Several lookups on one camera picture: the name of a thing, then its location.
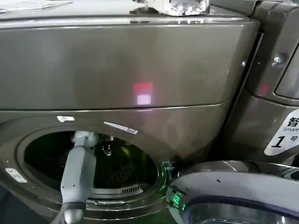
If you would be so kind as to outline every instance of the sticker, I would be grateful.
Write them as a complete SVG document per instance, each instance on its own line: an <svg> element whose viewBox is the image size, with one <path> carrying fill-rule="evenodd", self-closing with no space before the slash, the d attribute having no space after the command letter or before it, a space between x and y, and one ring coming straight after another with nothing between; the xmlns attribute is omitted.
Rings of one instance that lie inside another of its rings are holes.
<svg viewBox="0 0 299 224"><path fill-rule="evenodd" d="M105 125L109 125L111 127L115 127L117 129L120 129L120 130L125 131L125 132L129 132L131 134L137 134L138 133L137 130L135 130L133 128L130 128L130 127L125 127L125 126L114 124L114 123L110 123L110 122L107 122L107 121L104 121L104 124Z"/></svg>
<svg viewBox="0 0 299 224"><path fill-rule="evenodd" d="M64 123L66 121L74 121L75 118L72 116L56 116L57 120L59 120L61 123Z"/></svg>
<svg viewBox="0 0 299 224"><path fill-rule="evenodd" d="M27 183L27 180L14 168L5 168L5 171L19 183Z"/></svg>
<svg viewBox="0 0 299 224"><path fill-rule="evenodd" d="M286 150L299 144L299 109L291 112L268 146L264 153L274 156L285 152Z"/></svg>

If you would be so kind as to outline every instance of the green light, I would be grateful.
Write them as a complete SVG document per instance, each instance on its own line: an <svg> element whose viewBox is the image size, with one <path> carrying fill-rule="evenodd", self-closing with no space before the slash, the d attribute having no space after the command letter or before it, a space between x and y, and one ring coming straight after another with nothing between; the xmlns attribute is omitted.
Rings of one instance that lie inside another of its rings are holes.
<svg viewBox="0 0 299 224"><path fill-rule="evenodd" d="M178 208L178 206L179 206L179 202L180 202L182 196L183 196L183 194L180 193L180 192L176 192L176 193L172 196L172 199L171 199L171 200L173 201L173 206L174 206L174 207Z"/></svg>

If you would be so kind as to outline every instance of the washing machine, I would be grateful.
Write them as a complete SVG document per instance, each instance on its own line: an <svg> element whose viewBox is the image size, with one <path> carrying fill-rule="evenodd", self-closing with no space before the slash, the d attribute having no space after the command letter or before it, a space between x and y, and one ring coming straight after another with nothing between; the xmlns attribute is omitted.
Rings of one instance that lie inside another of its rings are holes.
<svg viewBox="0 0 299 224"><path fill-rule="evenodd" d="M51 3L0 14L1 183L51 220L74 133L89 131L86 218L164 210L173 164L204 161L218 135L259 22L209 5L171 16L131 0Z"/></svg>
<svg viewBox="0 0 299 224"><path fill-rule="evenodd" d="M223 152L238 160L298 165L299 8L262 1L250 14L261 22L261 38L223 130Z"/></svg>

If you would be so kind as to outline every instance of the stacked washing machine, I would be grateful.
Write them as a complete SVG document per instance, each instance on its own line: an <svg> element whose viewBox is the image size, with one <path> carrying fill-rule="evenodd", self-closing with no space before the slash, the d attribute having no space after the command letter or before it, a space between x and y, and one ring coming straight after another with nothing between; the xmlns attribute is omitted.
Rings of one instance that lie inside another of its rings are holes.
<svg viewBox="0 0 299 224"><path fill-rule="evenodd" d="M221 145L230 159L296 163L299 10L289 2L261 1L250 17L261 22L261 39Z"/></svg>

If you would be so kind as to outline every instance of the white robotic arm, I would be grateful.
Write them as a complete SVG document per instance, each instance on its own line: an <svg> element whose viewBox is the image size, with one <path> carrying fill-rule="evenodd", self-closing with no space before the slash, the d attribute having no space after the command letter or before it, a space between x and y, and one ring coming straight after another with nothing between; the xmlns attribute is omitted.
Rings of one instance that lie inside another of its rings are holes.
<svg viewBox="0 0 299 224"><path fill-rule="evenodd" d="M63 204L51 224L77 224L83 220L86 201L93 190L96 157L92 148L98 139L92 132L75 133L74 148L68 154L60 185Z"/></svg>

